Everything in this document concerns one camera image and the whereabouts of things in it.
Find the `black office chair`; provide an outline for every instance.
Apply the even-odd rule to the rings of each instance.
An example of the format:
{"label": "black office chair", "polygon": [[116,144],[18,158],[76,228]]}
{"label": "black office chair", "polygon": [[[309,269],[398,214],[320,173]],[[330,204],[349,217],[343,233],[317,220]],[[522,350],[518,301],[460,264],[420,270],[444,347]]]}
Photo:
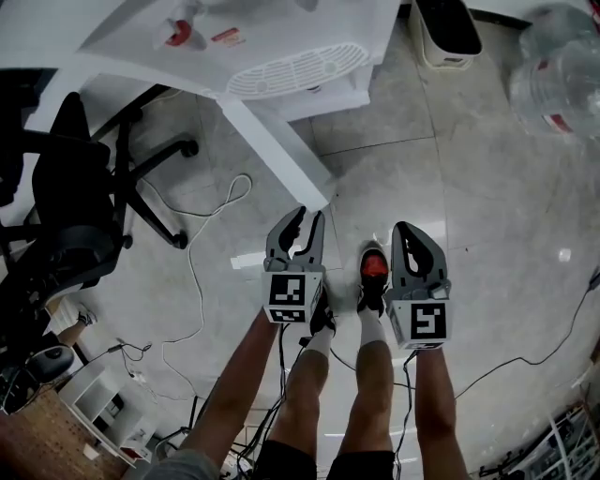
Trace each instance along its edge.
{"label": "black office chair", "polygon": [[[7,116],[14,112],[7,108]],[[57,294],[92,287],[114,270],[121,248],[132,244],[131,236],[124,234],[127,204],[170,245],[185,248],[188,244],[185,232],[171,234],[160,222],[136,191],[136,184],[179,151],[193,157],[198,144],[173,142],[130,171],[128,136],[141,111],[135,116],[120,125],[113,172],[107,168],[110,149],[90,139],[79,94],[65,98],[50,133],[24,130],[21,121],[4,117],[0,122],[0,129],[5,127],[0,132],[5,178],[13,175],[14,180],[15,173],[20,178],[18,162],[22,168],[24,152],[40,153],[32,179],[39,223],[0,225],[0,250],[8,270],[0,283],[0,406],[15,378],[26,380],[22,380],[20,397],[12,396],[13,409],[24,391],[37,391],[37,381],[45,383],[72,362],[66,361],[59,346],[53,349],[56,340],[42,339],[50,319],[44,307]],[[10,197],[10,192],[3,196]],[[18,260],[10,255],[9,245],[16,240],[33,242]],[[42,351],[48,353],[40,357]],[[28,362],[35,365],[31,371],[23,366]],[[42,371],[43,379],[38,378]]]}

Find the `electrical wire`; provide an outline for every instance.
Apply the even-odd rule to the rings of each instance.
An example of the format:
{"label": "electrical wire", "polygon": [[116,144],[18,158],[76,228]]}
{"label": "electrical wire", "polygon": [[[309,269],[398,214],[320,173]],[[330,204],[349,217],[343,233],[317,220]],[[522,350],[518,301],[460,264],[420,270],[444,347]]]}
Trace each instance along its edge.
{"label": "electrical wire", "polygon": [[[152,343],[148,343],[145,347],[136,347],[135,345],[131,345],[130,343],[126,343],[125,341],[121,342],[121,352],[123,353],[123,355],[126,355],[127,358],[129,360],[131,360],[132,362],[141,362],[143,360],[143,355],[148,352],[150,350],[150,348],[152,347]],[[129,353],[127,353],[127,351],[125,350],[125,347],[129,347],[132,349],[135,349],[137,351],[140,352],[140,358],[131,358],[131,355],[129,355]]]}
{"label": "electrical wire", "polygon": [[400,448],[402,448],[402,444],[404,443],[404,435],[406,434],[406,425],[409,422],[409,416],[411,415],[411,411],[413,410],[413,394],[411,393],[411,375],[409,375],[408,365],[417,354],[419,354],[418,350],[412,351],[412,353],[406,359],[406,361],[404,362],[404,365],[402,366],[402,369],[404,370],[404,375],[406,376],[407,390],[409,393],[409,410],[406,412],[406,415],[404,416],[404,423],[402,425],[402,434],[400,435],[400,440],[397,444],[396,452],[394,452],[394,457],[396,459],[396,466],[397,466],[397,470],[396,470],[396,479],[397,480],[399,480],[400,474],[402,473],[402,464],[400,463],[400,458],[399,458]]}
{"label": "electrical wire", "polygon": [[281,396],[285,400],[287,397],[287,389],[285,387],[286,378],[285,378],[285,357],[283,355],[283,334],[288,329],[290,324],[282,325],[279,328],[279,366],[281,367],[279,372],[279,391],[281,392]]}
{"label": "electrical wire", "polygon": [[[342,364],[345,365],[346,367],[348,367],[350,370],[356,371],[356,368],[353,367],[352,365],[350,365],[348,362],[346,362],[343,358],[341,358],[335,351],[333,348],[329,349],[330,352],[336,357],[336,359]],[[394,385],[397,386],[403,386],[404,388],[409,388],[411,390],[416,390],[413,386],[407,385],[405,383],[400,383],[400,382],[394,382]]]}
{"label": "electrical wire", "polygon": [[[235,186],[235,183],[240,180],[240,179],[245,179],[248,183],[248,188],[247,190],[240,196],[235,197],[232,199],[232,192],[233,192],[233,187]],[[163,363],[169,368],[171,369],[173,372],[175,372],[177,375],[179,375],[179,377],[181,377],[182,379],[184,379],[187,384],[189,385],[189,387],[191,388],[192,392],[194,393],[194,396],[199,397],[198,392],[196,392],[196,389],[194,388],[194,385],[192,384],[192,382],[189,380],[188,377],[186,377],[184,374],[182,374],[179,370],[177,370],[173,365],[171,365],[167,359],[165,358],[165,345],[167,344],[177,344],[177,343],[181,343],[182,341],[186,341],[186,340],[191,340],[193,338],[195,338],[197,335],[199,335],[201,333],[201,331],[204,329],[204,308],[203,308],[203,291],[202,288],[200,287],[200,281],[198,280],[198,277],[196,276],[196,272],[194,271],[194,266],[192,264],[191,261],[191,248],[194,244],[194,242],[196,241],[196,239],[199,237],[199,235],[203,232],[204,228],[206,227],[206,225],[208,224],[209,220],[211,218],[216,217],[218,214],[220,214],[223,209],[227,206],[233,205],[234,203],[237,203],[243,199],[246,198],[246,196],[250,193],[250,191],[252,190],[252,179],[246,175],[245,173],[240,173],[239,175],[236,175],[234,177],[234,179],[232,180],[230,186],[229,186],[229,192],[227,193],[227,198],[225,199],[225,202],[222,203],[220,206],[218,206],[212,213],[210,214],[197,214],[197,213],[193,213],[193,212],[186,212],[184,210],[178,210],[176,208],[173,208],[172,206],[170,206],[165,199],[162,197],[162,195],[160,195],[160,193],[158,192],[157,188],[152,185],[150,182],[148,182],[145,178],[142,179],[144,181],[144,183],[146,185],[148,185],[151,189],[154,190],[155,194],[160,198],[160,200],[164,203],[164,205],[171,210],[172,212],[174,212],[175,214],[178,215],[182,215],[185,217],[191,217],[191,218],[200,218],[204,220],[204,223],[202,224],[202,226],[200,227],[200,229],[194,234],[194,236],[192,237],[192,239],[190,240],[189,244],[187,245],[187,263],[189,266],[189,270],[191,271],[191,275],[194,279],[194,284],[196,286],[196,290],[198,291],[198,296],[200,298],[200,326],[191,334],[185,336],[185,337],[181,337],[181,338],[177,338],[177,339],[173,339],[173,340],[164,340],[161,345],[160,345],[160,349],[162,352],[162,361]],[[163,398],[169,398],[171,400],[190,400],[193,397],[188,397],[188,398],[173,398],[173,397],[168,397],[166,395],[161,395],[161,394],[157,394],[159,397],[163,397]]]}
{"label": "electrical wire", "polygon": [[123,365],[125,366],[125,371],[127,372],[127,374],[129,375],[129,377],[134,378],[133,373],[131,373],[129,371],[129,367],[128,367],[128,361],[125,359],[125,351],[121,350],[121,354],[123,356]]}
{"label": "electrical wire", "polygon": [[505,367],[507,365],[510,365],[518,360],[520,360],[521,362],[525,362],[527,365],[531,365],[531,366],[538,366],[538,365],[542,365],[544,362],[546,362],[554,353],[556,353],[561,346],[564,344],[564,342],[569,339],[569,337],[571,337],[571,334],[573,333],[573,328],[575,327],[575,320],[578,317],[579,311],[581,310],[581,306],[583,305],[583,301],[585,300],[586,296],[588,296],[588,293],[591,292],[592,289],[588,288],[585,293],[583,294],[583,296],[581,297],[581,300],[579,301],[579,304],[577,305],[577,308],[575,310],[575,313],[573,314],[573,318],[571,319],[571,325],[569,326],[569,331],[567,332],[566,336],[561,340],[561,342],[556,346],[556,348],[550,352],[548,355],[546,355],[546,357],[544,357],[543,360],[540,360],[539,362],[535,362],[533,360],[528,360],[527,358],[523,358],[522,356],[518,356],[516,358],[513,358],[512,360],[508,360],[504,363],[499,364],[497,367],[494,367],[492,370],[490,370],[487,373],[484,373],[481,377],[479,377],[477,380],[475,380],[474,382],[471,382],[471,384],[465,388],[462,392],[460,392],[456,397],[455,400],[458,400],[460,397],[462,397],[464,394],[466,394],[472,387],[475,386],[476,383],[482,381],[483,379],[485,379],[488,375],[490,375],[491,373],[495,372],[496,370],[498,370],[499,368]]}

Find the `white box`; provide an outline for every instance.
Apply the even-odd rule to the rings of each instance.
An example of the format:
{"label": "white box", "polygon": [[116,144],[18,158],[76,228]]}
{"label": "white box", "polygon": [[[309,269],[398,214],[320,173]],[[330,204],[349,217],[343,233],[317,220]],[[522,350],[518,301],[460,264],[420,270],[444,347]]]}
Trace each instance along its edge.
{"label": "white box", "polygon": [[394,300],[388,315],[401,349],[437,349],[452,331],[448,300]]}
{"label": "white box", "polygon": [[308,323],[323,290],[321,272],[264,272],[262,303],[272,323]]}

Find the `foot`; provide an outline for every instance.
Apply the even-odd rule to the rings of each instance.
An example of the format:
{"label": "foot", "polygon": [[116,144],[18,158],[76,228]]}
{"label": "foot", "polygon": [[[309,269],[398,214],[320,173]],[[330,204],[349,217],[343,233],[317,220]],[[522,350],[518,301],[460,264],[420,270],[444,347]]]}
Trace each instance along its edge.
{"label": "foot", "polygon": [[84,304],[79,304],[77,306],[79,310],[77,313],[77,321],[83,323],[85,326],[93,325],[98,322],[98,318],[96,318],[96,313],[86,307]]}
{"label": "foot", "polygon": [[322,289],[321,298],[315,312],[312,314],[312,319],[310,319],[310,334],[314,336],[317,332],[321,332],[324,327],[331,328],[334,333],[336,332],[334,312],[329,307],[329,299],[325,288]]}
{"label": "foot", "polygon": [[360,293],[356,311],[369,308],[383,315],[383,294],[387,290],[387,279],[390,268],[382,247],[376,242],[369,242],[360,260]]}

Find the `chair wheel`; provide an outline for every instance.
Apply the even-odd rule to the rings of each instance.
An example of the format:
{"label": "chair wheel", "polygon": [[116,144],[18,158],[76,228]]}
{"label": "chair wheel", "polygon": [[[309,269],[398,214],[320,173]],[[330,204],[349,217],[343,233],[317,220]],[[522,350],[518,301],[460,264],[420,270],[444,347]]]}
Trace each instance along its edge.
{"label": "chair wheel", "polygon": [[125,250],[129,250],[132,245],[133,245],[133,237],[131,235],[124,235],[123,236],[123,248]]}
{"label": "chair wheel", "polygon": [[194,140],[186,142],[186,146],[181,149],[181,155],[185,158],[195,157],[198,155],[198,152],[200,152],[200,147],[198,146],[198,142]]}
{"label": "chair wheel", "polygon": [[143,119],[143,111],[142,109],[132,110],[129,114],[129,122],[132,124],[136,124]]}
{"label": "chair wheel", "polygon": [[173,246],[185,250],[188,246],[188,234],[183,230],[179,232],[173,240]]}

